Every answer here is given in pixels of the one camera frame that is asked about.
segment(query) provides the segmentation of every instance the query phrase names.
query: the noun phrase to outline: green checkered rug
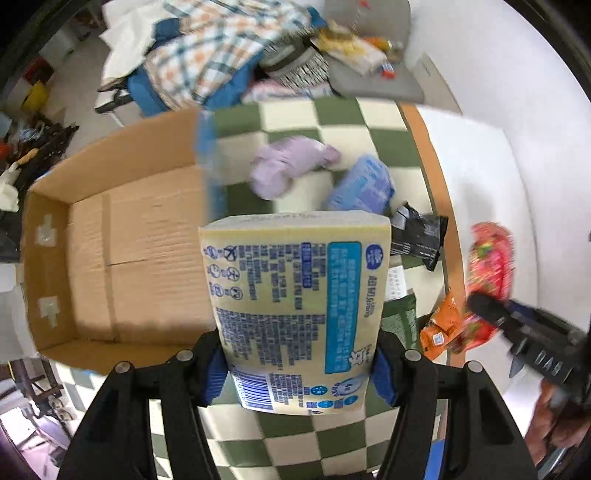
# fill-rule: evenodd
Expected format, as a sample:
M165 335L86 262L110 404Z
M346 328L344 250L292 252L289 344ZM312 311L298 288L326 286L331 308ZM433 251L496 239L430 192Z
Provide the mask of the green checkered rug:
M376 155L392 177L395 210L408 201L422 213L432 211L421 158L394 102L384 100L293 99L244 105L215 112L223 160L228 214L318 210L344 173L362 154ZM282 198L266 201L248 186L257 149L280 138L305 135L342 153L331 170L318 169L297 179ZM444 290L441 263L435 272L413 257L401 259L407 288L417 299L417 316L431 312ZM437 359L445 363L445 354ZM56 365L79 412L86 411L103 377ZM443 403L438 404L434 438ZM370 383L365 407L357 413L292 417L246 410L228 378L222 395L200 408L212 456L223 480L311 480L322 475L374 471L384 457L397 410L379 398ZM152 443L159 478L172 478L160 404L150 404Z

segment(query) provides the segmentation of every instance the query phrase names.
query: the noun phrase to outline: plaid blanket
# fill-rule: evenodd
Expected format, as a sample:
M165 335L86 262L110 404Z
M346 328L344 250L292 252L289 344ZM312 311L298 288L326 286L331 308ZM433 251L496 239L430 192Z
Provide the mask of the plaid blanket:
M169 0L181 35L147 56L154 90L172 110L203 103L283 33L310 25L289 0Z

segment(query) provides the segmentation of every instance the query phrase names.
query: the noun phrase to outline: black snack bag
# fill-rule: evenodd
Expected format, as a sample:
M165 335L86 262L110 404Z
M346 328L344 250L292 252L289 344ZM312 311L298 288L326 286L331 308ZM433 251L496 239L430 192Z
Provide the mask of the black snack bag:
M392 244L390 255L412 255L423 259L427 270L435 270L448 218L421 215L408 202L398 208L392 218Z

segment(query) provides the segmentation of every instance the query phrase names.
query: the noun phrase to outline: barcode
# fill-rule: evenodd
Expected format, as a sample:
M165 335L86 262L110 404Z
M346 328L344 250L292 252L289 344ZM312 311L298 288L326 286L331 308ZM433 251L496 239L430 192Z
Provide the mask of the barcode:
M235 378L240 381L242 387L242 400L250 408L273 410L267 379L262 375L251 375L234 369Z

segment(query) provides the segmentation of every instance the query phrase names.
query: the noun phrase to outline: red snack bag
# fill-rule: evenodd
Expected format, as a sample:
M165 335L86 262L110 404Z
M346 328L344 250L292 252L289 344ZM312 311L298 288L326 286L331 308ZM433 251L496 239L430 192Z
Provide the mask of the red snack bag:
M472 226L475 241L468 258L466 297L475 291L507 301L513 282L513 242L506 228L492 222ZM498 329L478 315L466 312L462 333L450 344L454 353L470 350L490 340Z

